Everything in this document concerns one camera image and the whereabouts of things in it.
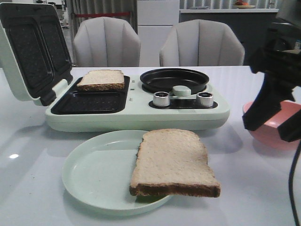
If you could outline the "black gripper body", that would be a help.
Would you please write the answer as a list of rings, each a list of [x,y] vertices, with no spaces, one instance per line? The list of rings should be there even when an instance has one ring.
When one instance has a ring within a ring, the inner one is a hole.
[[[301,38],[301,2],[285,0],[266,33],[265,42],[249,59],[252,73],[264,73],[256,101],[294,100],[292,91],[301,85],[301,52],[292,42]]]

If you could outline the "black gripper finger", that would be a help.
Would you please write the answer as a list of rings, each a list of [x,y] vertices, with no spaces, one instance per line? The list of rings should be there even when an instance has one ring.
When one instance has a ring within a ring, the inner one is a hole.
[[[255,131],[280,111],[280,84],[269,74],[264,74],[260,92],[243,115],[244,127]]]
[[[301,111],[299,110],[277,128],[280,138],[293,142],[301,138]]]

